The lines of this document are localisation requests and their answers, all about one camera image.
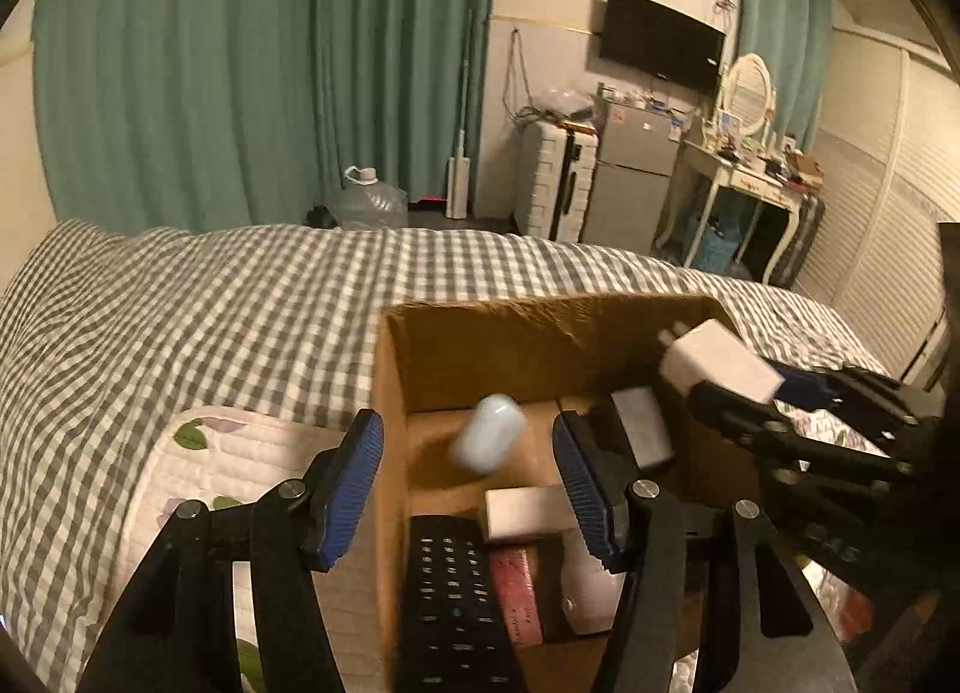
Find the white square charger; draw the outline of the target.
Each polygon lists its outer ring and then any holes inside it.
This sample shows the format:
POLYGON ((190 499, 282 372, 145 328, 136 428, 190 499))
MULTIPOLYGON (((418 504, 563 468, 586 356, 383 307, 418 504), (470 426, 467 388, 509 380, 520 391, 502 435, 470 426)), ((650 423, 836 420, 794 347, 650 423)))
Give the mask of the white square charger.
POLYGON ((672 439, 651 388, 615 391, 612 404, 638 469, 657 469, 674 459, 672 439))

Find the white charger with prongs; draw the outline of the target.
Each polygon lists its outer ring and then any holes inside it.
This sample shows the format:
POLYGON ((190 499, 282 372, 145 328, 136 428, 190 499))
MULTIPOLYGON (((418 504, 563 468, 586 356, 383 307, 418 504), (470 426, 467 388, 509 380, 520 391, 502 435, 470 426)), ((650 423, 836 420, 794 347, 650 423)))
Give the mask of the white charger with prongs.
POLYGON ((775 399, 784 378, 768 361, 752 352, 717 319, 696 328, 675 322, 658 340, 665 352, 659 365, 662 379, 686 397, 703 381, 716 384, 759 404, 775 399))

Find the light blue earbuds case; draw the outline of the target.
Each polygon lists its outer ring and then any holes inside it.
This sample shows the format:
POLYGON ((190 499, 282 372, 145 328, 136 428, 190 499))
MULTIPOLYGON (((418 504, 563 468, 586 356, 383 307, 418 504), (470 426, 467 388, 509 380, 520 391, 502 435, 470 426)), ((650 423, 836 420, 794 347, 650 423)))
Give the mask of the light blue earbuds case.
POLYGON ((483 397, 455 435, 451 459, 478 475, 499 469, 527 428, 527 418, 509 395, 483 397))

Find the white block in box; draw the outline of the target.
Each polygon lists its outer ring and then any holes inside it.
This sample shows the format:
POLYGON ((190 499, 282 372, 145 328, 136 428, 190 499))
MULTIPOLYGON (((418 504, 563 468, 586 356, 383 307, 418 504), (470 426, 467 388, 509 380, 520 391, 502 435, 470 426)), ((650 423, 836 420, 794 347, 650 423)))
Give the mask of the white block in box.
POLYGON ((482 529, 492 544, 563 534, 578 525, 560 485, 497 488, 483 496, 482 529))

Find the pink small box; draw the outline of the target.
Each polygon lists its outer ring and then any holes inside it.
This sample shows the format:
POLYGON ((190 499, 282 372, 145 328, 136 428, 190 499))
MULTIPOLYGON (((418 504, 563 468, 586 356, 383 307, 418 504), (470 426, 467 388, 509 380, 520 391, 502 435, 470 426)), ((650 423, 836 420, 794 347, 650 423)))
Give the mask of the pink small box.
POLYGON ((544 642, 544 632, 527 550, 521 547, 493 550, 490 569, 496 599, 505 617, 512 644, 521 647, 540 646, 544 642))

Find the white floral quilt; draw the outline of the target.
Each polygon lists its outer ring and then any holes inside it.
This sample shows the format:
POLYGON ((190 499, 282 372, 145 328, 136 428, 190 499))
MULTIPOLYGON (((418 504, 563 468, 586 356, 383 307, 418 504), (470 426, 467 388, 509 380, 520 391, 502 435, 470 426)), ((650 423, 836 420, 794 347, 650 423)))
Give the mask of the white floral quilt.
MULTIPOLYGON (((413 379, 386 373, 373 407, 384 428, 384 454, 373 495, 347 555, 316 579, 320 610, 343 684, 350 691, 391 690, 407 521, 414 512, 478 511, 488 490, 560 485, 548 416, 584 406, 587 392, 550 379, 521 386, 501 370, 485 378, 413 379), (509 395, 527 428, 503 465, 478 475, 451 461, 449 446, 478 402, 509 395)), ((252 503, 281 480, 304 472, 342 431, 285 422, 233 407, 195 407, 167 423, 146 458, 128 505, 110 589, 121 592, 182 501, 212 509, 252 503)))

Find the cardboard box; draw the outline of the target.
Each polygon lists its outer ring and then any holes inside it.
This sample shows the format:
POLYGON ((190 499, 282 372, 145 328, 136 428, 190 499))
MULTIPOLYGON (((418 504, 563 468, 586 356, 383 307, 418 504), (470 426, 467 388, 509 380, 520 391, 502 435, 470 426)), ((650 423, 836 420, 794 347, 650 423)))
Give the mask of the cardboard box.
MULTIPOLYGON (((381 319, 371 407, 384 420, 384 454, 373 508, 377 532, 377 597, 392 691, 405 691, 402 662, 418 661, 427 643, 413 644, 400 620, 407 569, 409 517, 462 514, 483 506, 494 488, 558 485, 551 423, 563 400, 656 384, 662 347, 658 332, 675 322, 698 326, 717 319, 736 333, 719 301, 703 295, 586 295, 483 303, 407 303, 381 319), (455 466, 451 446, 467 415, 490 394, 509 395, 527 420, 504 466, 490 477, 455 466)), ((693 503, 729 508, 734 488, 757 498, 750 457, 721 445, 682 410, 674 391, 656 389, 667 426, 679 445, 679 475, 665 488, 693 503)), ((643 640, 666 640, 665 670, 657 682, 613 690, 667 691, 678 661, 697 647, 698 595, 680 597, 675 631, 641 626, 643 640)), ((521 649, 530 691, 587 691, 601 668, 604 640, 573 640, 521 649)))

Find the black remote control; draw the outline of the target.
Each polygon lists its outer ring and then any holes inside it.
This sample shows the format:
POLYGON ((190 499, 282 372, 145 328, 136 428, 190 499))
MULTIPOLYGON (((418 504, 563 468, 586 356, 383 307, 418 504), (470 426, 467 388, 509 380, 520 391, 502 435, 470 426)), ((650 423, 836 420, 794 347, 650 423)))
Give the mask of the black remote control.
POLYGON ((398 691, 523 691, 477 521, 415 516, 398 618, 398 691))

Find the white dressing table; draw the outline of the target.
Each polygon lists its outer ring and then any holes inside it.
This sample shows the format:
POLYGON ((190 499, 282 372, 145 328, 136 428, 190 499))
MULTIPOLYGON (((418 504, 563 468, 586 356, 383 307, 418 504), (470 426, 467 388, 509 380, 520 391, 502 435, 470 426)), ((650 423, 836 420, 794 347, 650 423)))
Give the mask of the white dressing table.
POLYGON ((752 172, 747 166, 732 163, 731 160, 720 157, 715 152, 709 152, 701 145, 682 140, 672 183, 667 189, 661 225, 652 241, 652 248, 656 251, 663 250, 667 246, 679 223, 685 200, 680 189, 683 188, 683 173, 686 170, 706 179, 709 183, 708 196, 703 202, 703 207, 697 210, 697 217, 704 215, 706 220, 713 218, 718 210, 718 197, 721 191, 731 191, 755 202, 750 223, 740 243, 737 244, 737 257, 742 257, 747 251, 748 243, 755 236, 760 214, 765 205, 776 207, 788 214, 786 227, 782 230, 781 238, 771 251, 771 256, 768 257, 768 262, 761 274, 761 282, 789 289, 796 282, 800 269, 804 266, 807 253, 812 248, 818 227, 825 215, 822 199, 815 193, 806 193, 786 183, 778 183, 775 178, 765 173, 752 172))

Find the grey checkered bedsheet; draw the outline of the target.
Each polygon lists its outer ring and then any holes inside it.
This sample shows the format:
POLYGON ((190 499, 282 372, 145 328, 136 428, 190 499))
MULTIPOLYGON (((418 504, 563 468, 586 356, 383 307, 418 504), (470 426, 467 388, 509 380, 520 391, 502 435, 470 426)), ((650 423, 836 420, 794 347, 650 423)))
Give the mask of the grey checkered bedsheet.
POLYGON ((195 407, 340 428, 405 301, 703 293, 755 352, 875 367, 832 308, 602 246, 469 230, 295 225, 133 238, 62 223, 2 296, 2 610, 52 690, 78 683, 151 448, 195 407))

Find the clear water jug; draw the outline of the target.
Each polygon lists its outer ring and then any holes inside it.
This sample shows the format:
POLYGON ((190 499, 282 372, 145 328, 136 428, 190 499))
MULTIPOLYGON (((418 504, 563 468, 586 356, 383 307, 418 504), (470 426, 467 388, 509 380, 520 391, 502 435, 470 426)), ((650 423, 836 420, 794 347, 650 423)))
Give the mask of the clear water jug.
POLYGON ((343 230, 377 230, 409 226, 409 196, 404 189, 381 181, 374 168, 348 166, 343 188, 327 205, 343 230))

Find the white flat mop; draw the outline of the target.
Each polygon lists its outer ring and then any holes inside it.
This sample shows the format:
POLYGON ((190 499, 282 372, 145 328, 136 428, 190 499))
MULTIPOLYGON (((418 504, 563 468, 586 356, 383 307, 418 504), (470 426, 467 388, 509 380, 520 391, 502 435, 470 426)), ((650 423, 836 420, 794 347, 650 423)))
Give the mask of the white flat mop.
POLYGON ((467 108, 469 108, 470 53, 472 52, 473 12, 469 10, 466 30, 462 40, 462 59, 459 71, 459 108, 457 108, 457 133, 454 147, 448 160, 448 202, 446 217, 464 220, 469 199, 470 158, 466 154, 467 108))

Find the white suitcase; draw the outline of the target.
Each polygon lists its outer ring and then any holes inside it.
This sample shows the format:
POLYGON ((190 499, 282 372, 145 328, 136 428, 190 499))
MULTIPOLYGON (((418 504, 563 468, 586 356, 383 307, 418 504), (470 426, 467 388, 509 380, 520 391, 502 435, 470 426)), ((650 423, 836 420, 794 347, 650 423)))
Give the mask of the white suitcase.
POLYGON ((578 243, 596 170, 594 133, 535 121, 521 133, 516 202, 519 232, 534 238, 578 243))

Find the teal curtain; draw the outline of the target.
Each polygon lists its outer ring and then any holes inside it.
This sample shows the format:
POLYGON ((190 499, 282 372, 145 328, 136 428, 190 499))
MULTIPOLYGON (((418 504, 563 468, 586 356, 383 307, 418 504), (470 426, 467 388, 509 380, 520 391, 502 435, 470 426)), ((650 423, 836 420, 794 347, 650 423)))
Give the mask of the teal curtain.
POLYGON ((773 133, 814 145, 832 44, 832 0, 740 0, 737 55, 759 55, 776 90, 773 133))
POLYGON ((53 211, 124 235, 296 223, 352 166, 438 197, 490 0, 37 0, 53 211))

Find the black wall television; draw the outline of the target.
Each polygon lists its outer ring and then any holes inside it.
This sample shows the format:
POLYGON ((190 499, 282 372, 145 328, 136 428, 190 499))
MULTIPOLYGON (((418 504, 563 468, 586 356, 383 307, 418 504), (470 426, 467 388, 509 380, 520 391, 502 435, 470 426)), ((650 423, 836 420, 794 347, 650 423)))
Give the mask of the black wall television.
POLYGON ((651 0, 607 0, 599 58, 700 95, 718 88, 726 35, 651 0))

